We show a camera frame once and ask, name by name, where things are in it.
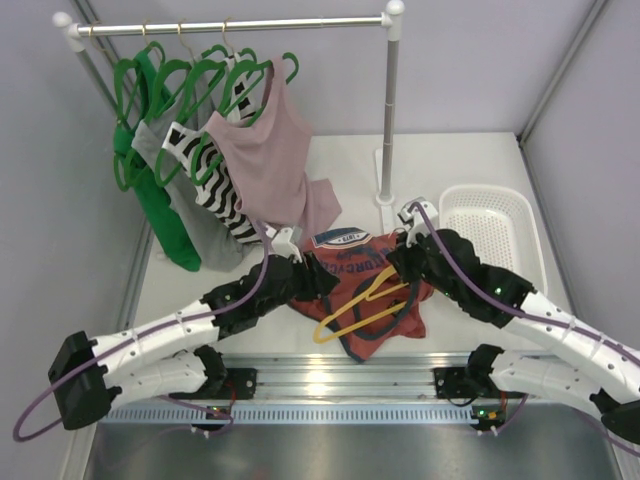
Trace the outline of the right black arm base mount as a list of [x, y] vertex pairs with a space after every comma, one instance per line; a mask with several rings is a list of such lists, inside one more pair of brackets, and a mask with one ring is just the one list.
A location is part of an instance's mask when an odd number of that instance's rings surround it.
[[447, 400], [498, 398], [499, 393], [487, 375], [466, 367], [440, 367], [433, 370], [436, 397]]

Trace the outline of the red tank top blue trim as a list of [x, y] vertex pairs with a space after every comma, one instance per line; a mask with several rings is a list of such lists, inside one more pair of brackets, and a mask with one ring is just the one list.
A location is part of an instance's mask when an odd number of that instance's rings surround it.
[[367, 361], [388, 339], [423, 339], [427, 326], [420, 303], [433, 295], [423, 281], [401, 280], [387, 260], [396, 234], [375, 236], [356, 227], [318, 234], [303, 244], [340, 283], [323, 298], [294, 300], [293, 310], [318, 323], [314, 340], [337, 340], [358, 363]]

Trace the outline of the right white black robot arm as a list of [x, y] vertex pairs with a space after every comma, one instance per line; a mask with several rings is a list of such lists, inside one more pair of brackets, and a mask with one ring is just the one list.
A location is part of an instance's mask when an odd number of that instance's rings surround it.
[[399, 276], [423, 280], [471, 318], [527, 339], [556, 356], [548, 362], [483, 344], [470, 355], [466, 382], [478, 396], [495, 390], [570, 406], [633, 444], [639, 441], [639, 354], [562, 310], [531, 282], [480, 261], [453, 230], [401, 234], [387, 256]]

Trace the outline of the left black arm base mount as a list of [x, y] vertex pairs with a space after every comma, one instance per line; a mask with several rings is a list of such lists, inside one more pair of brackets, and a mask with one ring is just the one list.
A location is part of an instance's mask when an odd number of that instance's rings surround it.
[[257, 373], [254, 368], [230, 368], [224, 381], [203, 386], [193, 393], [172, 393], [169, 397], [177, 400], [251, 400], [256, 392]]

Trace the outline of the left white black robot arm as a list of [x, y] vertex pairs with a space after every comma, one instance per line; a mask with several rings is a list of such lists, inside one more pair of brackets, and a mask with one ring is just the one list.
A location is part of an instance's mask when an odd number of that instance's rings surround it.
[[312, 253], [271, 254], [240, 279], [158, 320], [108, 335], [69, 335], [48, 372], [63, 427], [79, 430], [154, 397], [217, 396], [227, 369], [216, 343], [292, 301], [325, 297], [338, 283]]

